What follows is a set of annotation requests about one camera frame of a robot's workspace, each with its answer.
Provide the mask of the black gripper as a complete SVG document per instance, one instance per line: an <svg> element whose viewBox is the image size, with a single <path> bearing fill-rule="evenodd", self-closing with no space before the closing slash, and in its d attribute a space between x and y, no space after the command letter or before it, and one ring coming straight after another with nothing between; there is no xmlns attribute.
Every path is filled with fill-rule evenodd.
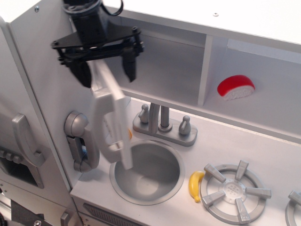
<svg viewBox="0 0 301 226"><path fill-rule="evenodd" d="M77 80L91 88L91 71L87 61L122 57L122 66L129 82L136 79L136 57L144 51L137 27L117 25L100 10L69 14L75 32L52 42L61 64L70 68Z"/></svg>

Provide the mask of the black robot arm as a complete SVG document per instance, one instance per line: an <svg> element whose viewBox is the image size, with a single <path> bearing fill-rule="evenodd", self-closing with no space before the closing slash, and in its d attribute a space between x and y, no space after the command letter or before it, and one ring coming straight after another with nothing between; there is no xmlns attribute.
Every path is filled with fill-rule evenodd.
<svg viewBox="0 0 301 226"><path fill-rule="evenodd" d="M136 57L144 51L137 26L117 25L110 21L123 11L124 5L111 13L101 0L64 0L62 8L70 17L75 32L52 42L58 60L70 69L77 80L90 88L89 61L120 56L130 82L136 79Z"/></svg>

